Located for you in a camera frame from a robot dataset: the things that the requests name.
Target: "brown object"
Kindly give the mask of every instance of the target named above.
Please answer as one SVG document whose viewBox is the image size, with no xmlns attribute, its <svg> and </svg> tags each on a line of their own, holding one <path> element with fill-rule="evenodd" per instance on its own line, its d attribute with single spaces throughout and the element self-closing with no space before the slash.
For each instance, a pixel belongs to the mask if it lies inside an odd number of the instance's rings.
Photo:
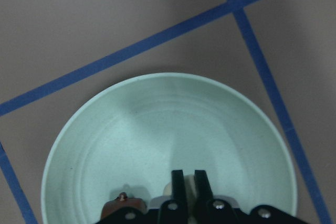
<svg viewBox="0 0 336 224">
<path fill-rule="evenodd" d="M 126 193 L 120 193 L 115 200 L 109 201 L 104 205 L 100 219 L 107 217 L 122 207 L 133 207 L 144 214 L 147 212 L 146 204 L 142 199 L 129 198 Z"/>
</svg>

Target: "plate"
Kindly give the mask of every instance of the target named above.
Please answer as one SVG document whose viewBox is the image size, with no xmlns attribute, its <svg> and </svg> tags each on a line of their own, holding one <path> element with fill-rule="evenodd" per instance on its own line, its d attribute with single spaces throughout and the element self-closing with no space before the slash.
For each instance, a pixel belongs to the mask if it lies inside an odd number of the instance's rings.
<svg viewBox="0 0 336 224">
<path fill-rule="evenodd" d="M 121 191 L 148 202 L 173 169 L 204 169 L 215 195 L 249 212 L 296 213 L 293 165 L 280 134 L 250 100 L 185 73 L 135 77 L 85 103 L 59 133 L 45 166 L 45 224 L 95 223 Z"/>
</svg>

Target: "light green plate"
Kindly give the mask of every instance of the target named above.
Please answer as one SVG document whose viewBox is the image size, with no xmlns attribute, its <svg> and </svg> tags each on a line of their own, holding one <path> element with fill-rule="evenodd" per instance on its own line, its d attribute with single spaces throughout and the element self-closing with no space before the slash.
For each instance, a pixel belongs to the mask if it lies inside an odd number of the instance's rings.
<svg viewBox="0 0 336 224">
<path fill-rule="evenodd" d="M 162 195 L 173 169 L 206 170 L 214 194 L 243 211 L 269 204 L 296 213 L 288 151 L 251 101 L 204 77 L 155 73 L 107 88 L 67 122 L 44 170 L 43 221 L 94 223 L 121 191 Z"/>
</svg>

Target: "blue line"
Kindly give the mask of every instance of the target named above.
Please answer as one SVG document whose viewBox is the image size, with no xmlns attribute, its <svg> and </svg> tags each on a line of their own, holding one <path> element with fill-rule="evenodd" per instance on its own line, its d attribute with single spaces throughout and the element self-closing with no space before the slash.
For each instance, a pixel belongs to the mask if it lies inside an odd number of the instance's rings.
<svg viewBox="0 0 336 224">
<path fill-rule="evenodd" d="M 249 49 L 249 52 L 253 58 L 253 61 L 257 67 L 259 75 L 264 83 L 273 107 L 278 115 L 283 131 L 285 132 L 289 145 L 293 151 L 294 157 L 307 185 L 310 197 L 315 206 L 319 219 L 322 224 L 331 224 L 332 221 L 328 213 L 327 206 L 323 200 L 317 181 L 304 153 L 305 151 L 300 143 L 299 136 L 296 133 L 285 103 L 282 100 L 280 92 L 267 65 L 266 59 L 262 53 L 251 24 L 248 21 L 248 18 L 243 9 L 235 11 L 234 16 L 245 43 Z"/>
<path fill-rule="evenodd" d="M 0 104 L 0 116 L 19 109 L 27 104 L 39 100 L 49 94 L 52 94 L 60 89 L 63 89 L 71 84 L 85 79 L 95 73 L 98 73 L 106 68 L 112 67 L 124 60 L 130 59 L 142 52 L 145 52 L 155 46 L 165 43 L 173 38 L 187 33 L 193 29 L 212 22 L 220 17 L 223 17 L 231 12 L 239 10 L 249 4 L 259 0 L 234 0 L 228 3 L 214 7 L 206 12 L 203 12 L 193 18 L 181 22 L 171 28 L 168 28 L 158 34 L 150 36 L 135 44 L 132 44 L 124 49 L 114 52 L 102 59 L 94 61 L 82 68 L 70 72 L 58 79 L 48 82 L 40 87 L 21 94 L 9 101 Z"/>
<path fill-rule="evenodd" d="M 7 154 L 2 147 L 0 142 L 0 167 L 7 180 L 7 183 L 12 191 L 14 198 L 21 210 L 22 216 L 26 224 L 37 224 L 37 220 L 34 216 L 34 213 L 28 203 L 28 200 L 22 191 L 19 181 L 14 173 L 14 170 L 9 162 Z"/>
</svg>

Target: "silver screw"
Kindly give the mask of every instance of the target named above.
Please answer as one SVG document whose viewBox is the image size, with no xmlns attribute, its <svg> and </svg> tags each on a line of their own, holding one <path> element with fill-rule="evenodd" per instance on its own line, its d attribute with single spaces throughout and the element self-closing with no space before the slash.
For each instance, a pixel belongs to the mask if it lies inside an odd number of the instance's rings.
<svg viewBox="0 0 336 224">
<path fill-rule="evenodd" d="M 258 214 L 259 214 L 261 217 L 265 218 L 265 219 L 268 219 L 269 217 L 271 217 L 271 212 L 268 211 L 268 210 L 265 209 L 265 208 L 260 208 L 260 209 L 258 210 Z"/>
<path fill-rule="evenodd" d="M 178 208 L 178 204 L 176 204 L 176 203 L 174 203 L 174 202 L 172 202 L 172 203 L 170 203 L 170 204 L 168 205 L 168 209 L 169 209 L 169 210 L 174 211 L 174 210 L 176 210 L 177 208 Z"/>
<path fill-rule="evenodd" d="M 222 202 L 221 200 L 215 200 L 212 205 L 216 209 L 223 209 L 225 207 L 224 202 Z"/>
<path fill-rule="evenodd" d="M 133 220 L 135 218 L 136 218 L 136 215 L 133 212 L 128 212 L 127 214 L 125 214 L 125 219 L 126 220 Z"/>
</svg>

